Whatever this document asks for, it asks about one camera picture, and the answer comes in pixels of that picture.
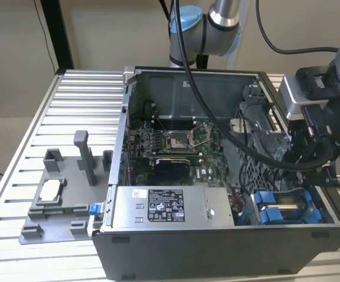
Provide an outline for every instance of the metal bracket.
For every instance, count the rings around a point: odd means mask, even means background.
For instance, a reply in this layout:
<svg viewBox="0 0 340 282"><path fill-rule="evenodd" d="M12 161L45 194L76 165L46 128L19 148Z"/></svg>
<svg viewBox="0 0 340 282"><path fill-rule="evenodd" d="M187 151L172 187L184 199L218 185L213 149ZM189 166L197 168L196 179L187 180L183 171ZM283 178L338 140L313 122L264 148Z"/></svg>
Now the metal bracket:
<svg viewBox="0 0 340 282"><path fill-rule="evenodd" d="M324 166L320 172L314 170L303 174L305 184L316 185L324 188L340 187L340 159Z"/></svg>
<svg viewBox="0 0 340 282"><path fill-rule="evenodd" d="M110 185L107 191L106 210L103 211L106 214L105 226L112 226L116 190L117 190L117 185Z"/></svg>
<svg viewBox="0 0 340 282"><path fill-rule="evenodd" d="M126 66L123 72L124 85L128 85L132 77L134 77L134 66Z"/></svg>

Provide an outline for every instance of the circuit board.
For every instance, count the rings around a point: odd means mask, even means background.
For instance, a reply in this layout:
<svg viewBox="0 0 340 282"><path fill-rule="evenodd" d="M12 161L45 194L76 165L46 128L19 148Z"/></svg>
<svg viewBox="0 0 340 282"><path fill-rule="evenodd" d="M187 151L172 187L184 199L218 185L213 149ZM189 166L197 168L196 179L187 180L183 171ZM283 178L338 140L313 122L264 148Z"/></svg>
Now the circuit board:
<svg viewBox="0 0 340 282"><path fill-rule="evenodd" d="M132 185L231 187L220 136L209 122L191 130L130 131Z"/></svg>

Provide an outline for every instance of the slotted metal table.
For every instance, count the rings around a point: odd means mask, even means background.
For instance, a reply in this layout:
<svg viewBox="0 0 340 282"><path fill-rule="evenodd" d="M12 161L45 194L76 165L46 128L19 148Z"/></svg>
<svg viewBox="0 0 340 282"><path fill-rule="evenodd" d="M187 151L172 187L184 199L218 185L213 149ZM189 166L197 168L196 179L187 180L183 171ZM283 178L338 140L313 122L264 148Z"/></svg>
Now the slotted metal table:
<svg viewBox="0 0 340 282"><path fill-rule="evenodd" d="M278 89L282 75L270 79ZM121 72L68 70L54 78L0 182L0 281L108 281L91 240L22 246L18 237L46 150L58 147L64 156L78 156L76 130L88 130L95 156L113 150L122 90ZM340 281L340 250L318 255L296 275L202 281L222 280Z"/></svg>

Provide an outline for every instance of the warning label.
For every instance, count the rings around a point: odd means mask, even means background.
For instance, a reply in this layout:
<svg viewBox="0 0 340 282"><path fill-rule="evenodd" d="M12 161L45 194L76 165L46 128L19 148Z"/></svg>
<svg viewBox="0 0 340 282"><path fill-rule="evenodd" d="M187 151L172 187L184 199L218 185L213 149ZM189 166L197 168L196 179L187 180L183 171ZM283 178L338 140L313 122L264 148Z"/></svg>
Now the warning label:
<svg viewBox="0 0 340 282"><path fill-rule="evenodd" d="M182 190L149 190L148 207L149 221L186 221Z"/></svg>

